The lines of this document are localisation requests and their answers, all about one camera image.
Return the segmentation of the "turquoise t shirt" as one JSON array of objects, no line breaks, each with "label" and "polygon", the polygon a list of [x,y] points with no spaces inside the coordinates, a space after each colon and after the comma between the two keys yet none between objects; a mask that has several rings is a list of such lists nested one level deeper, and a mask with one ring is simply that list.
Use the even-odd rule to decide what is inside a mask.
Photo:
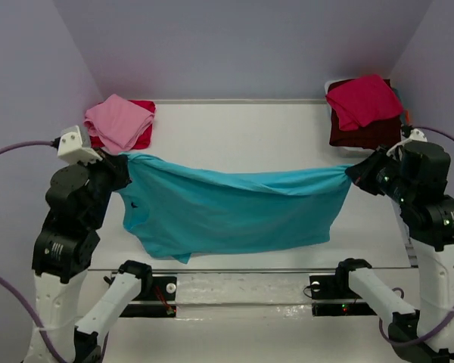
[{"label": "turquoise t shirt", "polygon": [[128,154],[124,228],[156,259],[323,244],[347,197],[346,166],[222,173]]}]

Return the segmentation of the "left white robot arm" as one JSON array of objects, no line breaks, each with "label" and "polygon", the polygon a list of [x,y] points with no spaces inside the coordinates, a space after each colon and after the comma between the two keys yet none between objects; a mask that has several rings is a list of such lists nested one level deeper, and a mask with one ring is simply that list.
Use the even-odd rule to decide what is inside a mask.
[{"label": "left white robot arm", "polygon": [[76,315],[111,194],[130,182],[125,155],[78,162],[52,176],[49,211],[33,249],[36,317],[26,362],[99,362],[124,309],[150,291],[152,268],[128,260],[94,307]]}]

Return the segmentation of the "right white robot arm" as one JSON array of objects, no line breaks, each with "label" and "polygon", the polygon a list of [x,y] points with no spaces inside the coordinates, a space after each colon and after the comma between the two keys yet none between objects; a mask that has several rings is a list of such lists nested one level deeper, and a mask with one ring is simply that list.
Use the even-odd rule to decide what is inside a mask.
[{"label": "right white robot arm", "polygon": [[449,154],[428,141],[377,149],[346,174],[359,189],[396,202],[409,229],[419,273],[420,306],[408,304],[363,259],[346,259],[337,285],[362,298],[379,330],[407,362],[454,361],[454,198],[445,193]]}]

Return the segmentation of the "magenta t shirt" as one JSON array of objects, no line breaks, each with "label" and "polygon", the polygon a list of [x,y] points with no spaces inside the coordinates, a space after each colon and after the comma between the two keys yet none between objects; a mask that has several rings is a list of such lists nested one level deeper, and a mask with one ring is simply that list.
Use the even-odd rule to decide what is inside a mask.
[{"label": "magenta t shirt", "polygon": [[328,91],[325,98],[337,114],[343,132],[365,128],[375,121],[392,119],[403,112],[399,98],[378,75],[345,82]]}]

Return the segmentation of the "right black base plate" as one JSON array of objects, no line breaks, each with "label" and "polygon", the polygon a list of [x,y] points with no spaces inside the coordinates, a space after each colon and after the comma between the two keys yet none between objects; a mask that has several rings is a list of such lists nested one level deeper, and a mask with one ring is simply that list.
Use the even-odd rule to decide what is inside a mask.
[{"label": "right black base plate", "polygon": [[340,289],[334,275],[310,275],[305,294],[311,299],[314,317],[375,316],[360,296]]}]

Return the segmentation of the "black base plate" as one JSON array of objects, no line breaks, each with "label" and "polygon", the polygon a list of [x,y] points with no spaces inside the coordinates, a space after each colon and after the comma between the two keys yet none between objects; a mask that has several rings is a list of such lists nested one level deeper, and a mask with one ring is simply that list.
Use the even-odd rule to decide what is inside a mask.
[{"label": "black base plate", "polygon": [[142,290],[123,310],[121,318],[175,318],[177,277],[153,276],[151,288]]},{"label": "black base plate", "polygon": [[311,299],[314,317],[375,316],[360,296],[340,289],[334,275],[310,275],[305,294]]}]

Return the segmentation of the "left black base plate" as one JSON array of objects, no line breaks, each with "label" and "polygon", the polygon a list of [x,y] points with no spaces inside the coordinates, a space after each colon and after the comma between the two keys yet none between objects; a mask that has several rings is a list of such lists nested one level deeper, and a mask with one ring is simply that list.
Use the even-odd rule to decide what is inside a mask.
[{"label": "left black base plate", "polygon": [[153,276],[151,288],[142,290],[123,310],[121,318],[175,318],[177,277]]}]

